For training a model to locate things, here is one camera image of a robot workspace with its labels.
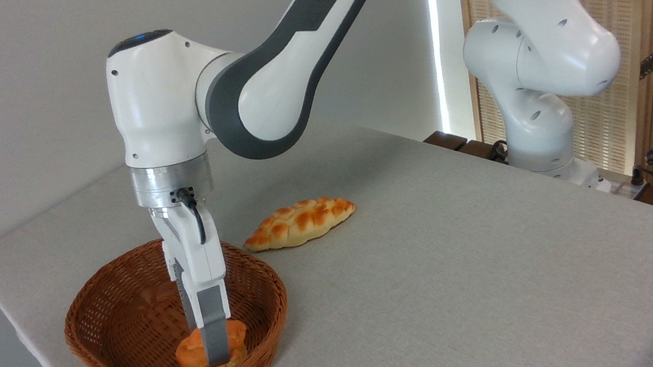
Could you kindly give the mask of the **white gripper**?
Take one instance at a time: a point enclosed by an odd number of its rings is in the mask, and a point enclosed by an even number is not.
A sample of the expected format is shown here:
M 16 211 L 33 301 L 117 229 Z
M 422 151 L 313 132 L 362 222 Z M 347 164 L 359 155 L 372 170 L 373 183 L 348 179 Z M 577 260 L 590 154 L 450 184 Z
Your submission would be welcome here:
M 150 215 L 173 263 L 177 289 L 189 331 L 200 329 L 208 367 L 230 360 L 226 320 L 231 316 L 225 288 L 226 266 L 216 224 L 198 200 L 192 208 L 150 208 Z

